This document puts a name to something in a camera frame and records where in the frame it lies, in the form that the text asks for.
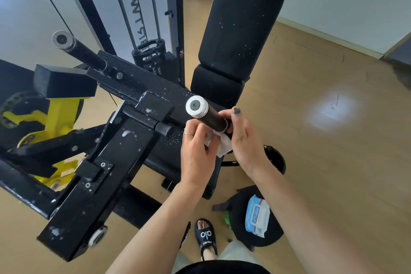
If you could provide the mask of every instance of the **gym machine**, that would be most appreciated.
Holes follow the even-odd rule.
[[[41,141],[25,137],[18,148],[2,152],[2,188],[49,220],[37,239],[71,261],[102,239],[111,212],[141,228],[161,204],[131,180],[145,164],[179,182],[182,134],[192,119],[187,101],[201,95],[216,111],[236,104],[283,2],[214,0],[191,91],[172,71],[177,62],[167,58],[162,39],[137,47],[133,64],[104,51],[95,54],[70,33],[56,32],[54,45],[83,64],[73,69],[37,64],[36,91],[49,100],[84,99],[99,85],[122,102],[105,125]],[[70,115],[75,118],[75,111]],[[56,163],[79,152],[86,157],[62,191],[36,179],[50,178]],[[204,198],[212,196],[223,165],[217,157]]]

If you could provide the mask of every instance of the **black padded cushion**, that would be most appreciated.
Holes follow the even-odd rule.
[[[191,92],[225,108],[237,104],[243,89],[243,83],[216,74],[201,64],[194,70],[191,81]]]
[[[198,59],[225,77],[247,80],[284,0],[213,0]]]
[[[48,99],[95,96],[97,81],[86,70],[37,64],[34,89]]]

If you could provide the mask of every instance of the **slide sandal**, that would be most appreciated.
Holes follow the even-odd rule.
[[[198,229],[198,221],[204,221],[208,223],[208,227],[202,230]],[[196,225],[194,226],[194,235],[196,237],[197,243],[200,246],[201,260],[204,261],[203,251],[205,248],[212,246],[214,248],[215,254],[218,256],[217,244],[215,240],[215,233],[213,225],[206,219],[198,219]]]

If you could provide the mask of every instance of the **baseboard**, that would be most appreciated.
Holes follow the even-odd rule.
[[[350,42],[348,42],[348,41],[346,41],[346,40],[343,40],[343,39],[340,39],[340,38],[337,38],[337,37],[328,35],[328,34],[323,33],[323,32],[321,32],[321,31],[317,31],[316,29],[313,29],[313,28],[311,28],[311,27],[307,27],[307,26],[301,25],[301,24],[299,24],[299,23],[296,23],[296,22],[291,21],[291,20],[289,20],[289,19],[286,19],[286,18],[284,18],[284,17],[278,17],[278,18],[277,18],[277,22],[280,22],[280,23],[283,23],[283,24],[285,24],[285,25],[294,27],[294,28],[299,29],[299,30],[301,30],[301,31],[304,31],[304,32],[306,32],[306,33],[309,33],[309,34],[312,34],[312,35],[314,35],[314,36],[323,38],[323,39],[325,39],[325,40],[331,41],[331,42],[333,42],[333,43],[336,43],[336,44],[341,45],[341,46],[343,46],[343,47],[352,49],[352,50],[357,51],[357,52],[359,52],[359,53],[368,55],[368,56],[370,56],[370,57],[374,57],[374,58],[380,59],[380,58],[382,58],[383,55],[384,55],[384,54],[382,54],[382,53],[372,51],[372,50],[370,50],[370,49],[367,49],[367,48],[361,47],[361,46],[359,46],[359,45],[356,45],[356,44],[354,44],[354,43],[350,43]]]

